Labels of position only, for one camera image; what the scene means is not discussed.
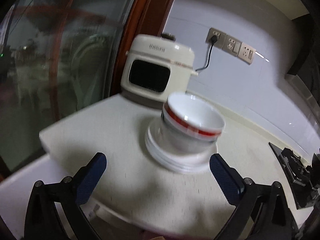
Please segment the large floral plate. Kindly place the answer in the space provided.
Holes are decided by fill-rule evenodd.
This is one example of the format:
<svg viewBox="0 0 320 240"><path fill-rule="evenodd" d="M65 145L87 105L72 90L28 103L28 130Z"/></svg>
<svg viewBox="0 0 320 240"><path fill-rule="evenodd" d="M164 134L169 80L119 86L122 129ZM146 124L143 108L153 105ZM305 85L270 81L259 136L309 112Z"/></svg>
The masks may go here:
<svg viewBox="0 0 320 240"><path fill-rule="evenodd" d="M176 173L202 173L209 168L210 156L218 152L213 143L202 152L185 152L168 139L168 130L160 118L153 119L145 133L145 145L149 154L160 165Z"/></svg>

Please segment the red banded white bowl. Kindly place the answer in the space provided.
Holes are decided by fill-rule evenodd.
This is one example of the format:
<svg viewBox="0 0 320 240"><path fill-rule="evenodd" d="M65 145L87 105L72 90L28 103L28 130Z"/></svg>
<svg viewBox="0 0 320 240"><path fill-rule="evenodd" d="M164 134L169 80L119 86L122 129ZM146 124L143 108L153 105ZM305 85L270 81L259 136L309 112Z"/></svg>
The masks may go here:
<svg viewBox="0 0 320 240"><path fill-rule="evenodd" d="M173 128L204 141L217 139L226 126L224 117L214 106L198 96L182 92L168 96L162 115Z"/></svg>

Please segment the large white floral bowl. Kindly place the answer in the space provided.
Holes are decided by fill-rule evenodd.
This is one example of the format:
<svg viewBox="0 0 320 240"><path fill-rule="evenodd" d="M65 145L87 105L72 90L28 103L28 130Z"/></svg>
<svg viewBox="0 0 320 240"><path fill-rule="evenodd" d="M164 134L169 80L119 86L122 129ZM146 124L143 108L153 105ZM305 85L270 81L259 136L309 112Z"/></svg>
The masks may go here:
<svg viewBox="0 0 320 240"><path fill-rule="evenodd" d="M202 153L216 144L216 140L202 140L185 134L173 125L165 110L161 112L161 131L163 137L177 150L185 154Z"/></svg>

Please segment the cream rice cooker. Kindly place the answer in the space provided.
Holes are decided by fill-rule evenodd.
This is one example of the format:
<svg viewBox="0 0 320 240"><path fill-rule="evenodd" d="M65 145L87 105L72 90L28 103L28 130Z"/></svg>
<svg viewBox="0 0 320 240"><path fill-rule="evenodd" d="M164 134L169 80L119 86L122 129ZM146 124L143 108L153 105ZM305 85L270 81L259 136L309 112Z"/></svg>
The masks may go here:
<svg viewBox="0 0 320 240"><path fill-rule="evenodd" d="M197 75L193 50L164 37L139 34L126 55L121 95L146 107L161 109L171 93L185 93Z"/></svg>

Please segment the wall socket panel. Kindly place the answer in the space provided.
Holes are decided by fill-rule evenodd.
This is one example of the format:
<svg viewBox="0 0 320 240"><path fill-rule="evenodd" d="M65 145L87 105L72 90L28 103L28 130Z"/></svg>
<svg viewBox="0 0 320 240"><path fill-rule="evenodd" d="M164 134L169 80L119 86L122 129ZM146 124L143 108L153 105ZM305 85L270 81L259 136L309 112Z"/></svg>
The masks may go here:
<svg viewBox="0 0 320 240"><path fill-rule="evenodd" d="M206 38L208 44L212 44L212 41L215 41L214 47L222 49L224 52L241 59L247 64L252 64L256 52L256 49L252 46L215 28L209 29Z"/></svg>

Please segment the glass window with wooden frame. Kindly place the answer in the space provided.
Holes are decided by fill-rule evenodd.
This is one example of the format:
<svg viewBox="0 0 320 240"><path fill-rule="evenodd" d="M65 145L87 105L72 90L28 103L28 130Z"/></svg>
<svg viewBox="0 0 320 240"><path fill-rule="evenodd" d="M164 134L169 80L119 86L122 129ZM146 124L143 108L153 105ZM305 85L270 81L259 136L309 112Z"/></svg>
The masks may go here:
<svg viewBox="0 0 320 240"><path fill-rule="evenodd" d="M1 9L1 178L44 154L39 131L117 94L125 51L174 0L16 0Z"/></svg>

